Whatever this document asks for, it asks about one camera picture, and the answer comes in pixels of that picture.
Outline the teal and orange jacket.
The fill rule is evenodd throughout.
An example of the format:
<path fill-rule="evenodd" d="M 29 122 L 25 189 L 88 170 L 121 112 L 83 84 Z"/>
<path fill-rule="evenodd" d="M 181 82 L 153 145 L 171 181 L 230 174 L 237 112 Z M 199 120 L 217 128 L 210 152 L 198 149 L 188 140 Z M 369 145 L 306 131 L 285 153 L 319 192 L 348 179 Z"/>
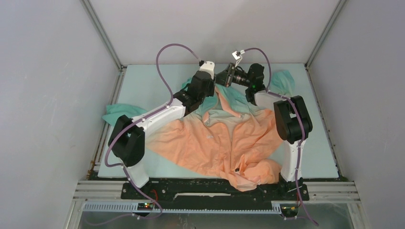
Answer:
<path fill-rule="evenodd" d="M 146 148 L 178 166 L 250 191 L 301 177 L 297 146 L 286 147 L 282 165 L 270 159 L 281 143 L 273 109 L 250 104 L 234 88 L 217 86 L 196 111 L 153 132 Z"/>

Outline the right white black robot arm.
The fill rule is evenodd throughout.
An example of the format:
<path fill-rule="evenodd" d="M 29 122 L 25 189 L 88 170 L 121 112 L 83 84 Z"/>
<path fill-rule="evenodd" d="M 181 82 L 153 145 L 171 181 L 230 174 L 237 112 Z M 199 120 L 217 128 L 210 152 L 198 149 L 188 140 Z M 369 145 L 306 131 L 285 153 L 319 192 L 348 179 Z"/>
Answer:
<path fill-rule="evenodd" d="M 300 95 L 287 97 L 266 89 L 264 67 L 258 63 L 250 66 L 248 72 L 233 63 L 216 75 L 216 83 L 225 87 L 238 84 L 246 87 L 245 96 L 249 103 L 261 107 L 273 106 L 277 133 L 284 141 L 285 153 L 278 185 L 278 194 L 283 199 L 291 199 L 297 193 L 293 182 L 302 178 L 302 151 L 309 133 L 313 129 L 304 98 Z"/>

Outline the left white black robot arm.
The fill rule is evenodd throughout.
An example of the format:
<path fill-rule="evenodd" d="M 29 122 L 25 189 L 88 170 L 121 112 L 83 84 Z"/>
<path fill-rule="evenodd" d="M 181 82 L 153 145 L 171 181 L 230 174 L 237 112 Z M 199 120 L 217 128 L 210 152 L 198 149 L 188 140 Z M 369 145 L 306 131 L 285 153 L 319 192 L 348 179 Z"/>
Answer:
<path fill-rule="evenodd" d="M 140 116 L 120 116 L 108 142 L 108 152 L 119 159 L 125 176 L 133 185 L 132 192 L 138 198 L 147 198 L 151 192 L 149 176 L 142 159 L 145 155 L 146 138 L 166 124 L 183 118 L 195 111 L 204 99 L 213 96 L 215 75 L 212 70 L 198 70 L 186 88 L 175 93 L 161 107 Z"/>

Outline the aluminium frame rail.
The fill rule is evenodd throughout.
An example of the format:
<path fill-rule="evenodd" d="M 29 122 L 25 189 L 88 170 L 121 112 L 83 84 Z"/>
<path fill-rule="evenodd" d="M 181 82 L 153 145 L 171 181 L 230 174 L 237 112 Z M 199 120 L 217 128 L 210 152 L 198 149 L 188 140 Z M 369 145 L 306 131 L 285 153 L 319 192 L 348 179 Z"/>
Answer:
<path fill-rule="evenodd" d="M 370 224 L 353 181 L 304 179 L 309 200 L 302 204 L 277 201 L 281 214 L 163 213 L 150 196 L 141 200 L 121 199 L 122 178 L 80 180 L 76 186 L 65 228 L 67 229 L 368 229 Z M 83 211 L 86 202 L 144 202 L 160 213 L 119 213 Z"/>

